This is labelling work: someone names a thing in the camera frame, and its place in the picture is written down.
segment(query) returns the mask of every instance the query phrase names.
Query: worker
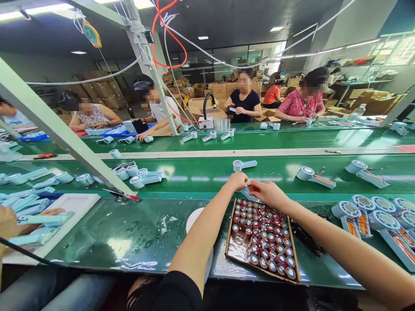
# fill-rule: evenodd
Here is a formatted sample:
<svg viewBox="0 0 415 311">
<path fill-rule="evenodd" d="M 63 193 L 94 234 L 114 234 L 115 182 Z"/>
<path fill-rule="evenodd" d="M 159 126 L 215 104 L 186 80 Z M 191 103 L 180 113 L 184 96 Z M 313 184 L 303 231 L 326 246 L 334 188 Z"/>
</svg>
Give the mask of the worker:
<svg viewBox="0 0 415 311">
<path fill-rule="evenodd" d="M 259 95 L 251 90 L 251 69 L 242 69 L 238 77 L 238 88 L 226 100 L 226 107 L 236 108 L 233 123 L 251 122 L 253 117 L 261 117 Z"/>
<path fill-rule="evenodd" d="M 335 68 L 329 75 L 329 78 L 327 79 L 327 90 L 326 93 L 328 96 L 328 100 L 332 99 L 334 95 L 336 94 L 336 91 L 331 89 L 330 87 L 336 83 L 337 79 L 336 76 L 340 73 L 340 68 Z"/>
<path fill-rule="evenodd" d="M 264 102 L 262 103 L 265 108 L 278 108 L 284 97 L 281 97 L 281 87 L 284 85 L 284 80 L 277 80 L 275 84 L 271 86 L 265 94 Z"/>
<path fill-rule="evenodd" d="M 300 81 L 301 90 L 294 90 L 278 107 L 275 117 L 284 120 L 305 123 L 310 117 L 318 118 L 324 114 L 322 88 L 329 76 L 326 67 L 310 71 Z"/>
<path fill-rule="evenodd" d="M 65 103 L 71 102 L 72 119 L 69 127 L 74 132 L 80 132 L 88 128 L 102 129 L 114 127 L 122 123 L 122 119 L 107 106 L 93 104 L 89 99 L 80 99 L 77 93 L 65 91 L 63 94 Z"/>
<path fill-rule="evenodd" d="M 276 184 L 251 181 L 248 185 L 248 182 L 244 173 L 232 174 L 204 208 L 176 251 L 166 276 L 150 300 L 149 310 L 199 310 L 206 263 L 223 217 L 233 194 L 245 187 L 249 188 L 251 196 L 294 219 L 343 269 L 390 310 L 415 309 L 415 279 L 396 263 L 366 242 L 291 200 Z M 130 289 L 130 311 L 141 310 L 143 302 L 138 294 L 142 293 L 142 285 L 142 281 L 136 282 Z"/>
<path fill-rule="evenodd" d="M 165 126 L 168 126 L 169 121 L 166 118 L 166 113 L 160 102 L 159 92 L 152 80 L 148 81 L 147 79 L 144 79 L 144 80 L 136 81 L 136 83 L 134 83 L 134 90 L 137 91 L 138 96 L 141 101 L 148 103 L 150 110 L 151 110 L 151 116 L 141 118 L 141 121 L 147 122 L 147 123 L 157 122 L 156 125 L 149 128 L 145 132 L 138 134 L 135 137 L 137 140 L 143 141 L 146 136 L 151 136 L 156 130 L 161 129 Z M 167 108 L 169 110 L 169 113 L 172 115 L 174 124 L 176 125 L 176 127 L 178 127 L 179 125 L 182 124 L 180 117 L 178 115 L 179 108 L 177 107 L 177 104 L 173 98 L 169 96 L 165 96 L 164 94 L 163 96 L 166 99 Z"/>
<path fill-rule="evenodd" d="M 49 210 L 43 215 L 52 216 L 56 213 Z M 21 233 L 22 230 L 30 227 L 33 229 L 33 225 L 18 226 L 13 210 L 0 205 L 0 236 L 2 238 L 9 240 L 17 232 Z M 1 262 L 7 251 L 7 248 L 0 244 L 0 285 Z M 79 271 L 81 270 L 37 265 L 0 294 L 0 309 L 10 311 L 99 310 L 117 279 L 110 275 L 81 274 Z"/>
<path fill-rule="evenodd" d="M 0 97 L 0 116 L 3 117 L 4 123 L 12 127 L 33 125 L 23 113 L 13 107 L 8 101 Z"/>
</svg>

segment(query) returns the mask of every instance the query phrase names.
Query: orange shirt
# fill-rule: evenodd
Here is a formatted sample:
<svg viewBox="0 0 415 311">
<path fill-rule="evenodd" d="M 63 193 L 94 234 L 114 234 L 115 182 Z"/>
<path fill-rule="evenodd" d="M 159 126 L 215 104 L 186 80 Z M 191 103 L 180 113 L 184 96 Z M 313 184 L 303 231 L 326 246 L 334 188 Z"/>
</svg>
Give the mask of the orange shirt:
<svg viewBox="0 0 415 311">
<path fill-rule="evenodd" d="M 280 88 L 276 85 L 271 86 L 269 90 L 266 92 L 264 97 L 263 105 L 269 105 L 278 101 L 278 97 L 280 97 Z"/>
</svg>

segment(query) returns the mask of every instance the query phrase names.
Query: ceiling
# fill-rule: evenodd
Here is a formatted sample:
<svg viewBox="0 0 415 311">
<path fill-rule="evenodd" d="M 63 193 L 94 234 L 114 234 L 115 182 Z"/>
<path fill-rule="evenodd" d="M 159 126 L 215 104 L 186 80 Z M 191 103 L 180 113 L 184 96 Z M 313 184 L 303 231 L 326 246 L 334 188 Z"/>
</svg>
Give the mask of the ceiling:
<svg viewBox="0 0 415 311">
<path fill-rule="evenodd" d="M 160 6 L 171 0 L 160 0 Z M 318 22 L 321 15 L 338 1 L 333 0 L 183 0 L 169 13 L 179 15 L 170 26 L 203 49 L 230 47 L 235 45 L 265 43 L 287 40 L 290 34 Z M 60 3 L 55 0 L 0 0 L 0 13 L 22 7 L 38 7 Z M 114 4 L 107 4 L 114 9 Z M 142 22 L 151 27 L 156 8 L 140 10 Z M 100 33 L 102 53 L 107 59 L 134 57 L 126 32 L 98 16 L 86 16 Z M 272 27 L 284 26 L 279 32 L 270 32 Z M 156 30 L 162 32 L 160 23 Z M 208 36 L 199 40 L 198 36 Z M 55 57 L 88 58 L 101 60 L 99 51 L 92 47 L 85 36 L 76 30 L 71 19 L 47 13 L 33 16 L 31 21 L 23 19 L 0 22 L 0 51 L 20 54 L 41 54 Z M 180 46 L 167 37 L 169 52 L 181 52 Z M 188 51 L 195 50 L 187 42 Z M 74 55 L 71 51 L 86 51 L 85 55 Z"/>
</svg>

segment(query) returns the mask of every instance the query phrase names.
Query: orange wire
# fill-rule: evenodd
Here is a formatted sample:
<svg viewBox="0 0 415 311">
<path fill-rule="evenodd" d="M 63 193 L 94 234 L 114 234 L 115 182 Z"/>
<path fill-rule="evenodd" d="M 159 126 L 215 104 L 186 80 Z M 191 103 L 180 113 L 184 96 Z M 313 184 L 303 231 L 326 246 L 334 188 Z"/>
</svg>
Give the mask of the orange wire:
<svg viewBox="0 0 415 311">
<path fill-rule="evenodd" d="M 161 13 L 163 13 L 164 11 L 166 11 L 166 10 L 168 10 L 169 8 L 171 8 L 172 6 L 174 6 L 176 3 L 178 2 L 178 0 L 174 0 L 172 3 L 170 3 L 170 4 L 168 4 L 167 6 L 165 6 L 164 8 L 162 8 L 161 10 L 160 10 L 160 1 L 159 0 L 157 0 L 157 15 L 156 15 L 156 17 L 154 18 L 154 21 L 153 21 L 153 28 L 152 28 L 152 31 L 153 31 L 153 36 L 154 36 L 154 31 L 155 31 L 155 29 L 156 29 L 156 21 L 157 21 L 157 19 L 158 18 L 160 18 L 160 20 L 161 20 L 161 22 L 162 22 L 162 24 L 163 24 L 163 26 L 166 28 L 166 30 L 167 30 L 167 32 L 177 41 L 177 43 L 181 46 L 181 48 L 183 49 L 183 51 L 185 52 L 185 60 L 183 61 L 183 63 L 181 63 L 180 65 L 178 65 L 178 66 L 167 66 L 167 65 L 164 65 L 164 64 L 162 64 L 162 63 L 159 63 L 157 60 L 156 60 L 156 46 L 155 46 L 155 44 L 153 44 L 153 55 L 154 55 L 154 62 L 156 63 L 156 68 L 157 68 L 157 64 L 159 64 L 160 66 L 162 66 L 162 67 L 165 67 L 165 68 L 171 68 L 171 69 L 174 69 L 174 68 L 179 68 L 179 67 L 181 67 L 181 66 L 183 66 L 185 63 L 186 63 L 186 61 L 187 61 L 187 51 L 186 51 L 186 49 L 185 49 L 185 47 L 182 45 L 182 43 L 176 38 L 176 36 L 174 35 L 174 34 L 172 34 L 171 33 L 171 31 L 166 27 L 166 25 L 165 25 L 165 23 L 164 23 L 164 21 L 163 21 L 163 18 L 161 17 Z"/>
</svg>

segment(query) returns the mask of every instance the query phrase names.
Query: pink floral shirt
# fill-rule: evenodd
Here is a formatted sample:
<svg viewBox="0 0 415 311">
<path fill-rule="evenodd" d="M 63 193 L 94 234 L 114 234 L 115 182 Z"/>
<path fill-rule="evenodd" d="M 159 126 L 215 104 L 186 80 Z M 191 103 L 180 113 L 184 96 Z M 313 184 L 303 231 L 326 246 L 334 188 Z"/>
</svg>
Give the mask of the pink floral shirt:
<svg viewBox="0 0 415 311">
<path fill-rule="evenodd" d="M 305 101 L 301 97 L 298 90 L 292 91 L 281 103 L 278 110 L 293 117 L 311 117 L 311 115 L 317 111 L 324 109 L 322 94 L 318 93 L 311 97 L 306 107 L 304 107 Z"/>
</svg>

